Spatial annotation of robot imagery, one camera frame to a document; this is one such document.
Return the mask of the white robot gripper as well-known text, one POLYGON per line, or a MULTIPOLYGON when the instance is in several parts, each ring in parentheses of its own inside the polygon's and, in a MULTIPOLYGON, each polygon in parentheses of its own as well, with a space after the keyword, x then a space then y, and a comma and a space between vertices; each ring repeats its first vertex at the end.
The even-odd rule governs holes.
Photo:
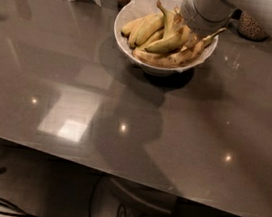
POLYGON ((226 0, 182 0, 181 14, 174 15, 173 28, 178 30, 186 23, 195 33, 189 33, 184 45, 194 49, 201 41, 200 36, 207 36, 227 25, 235 10, 226 0))

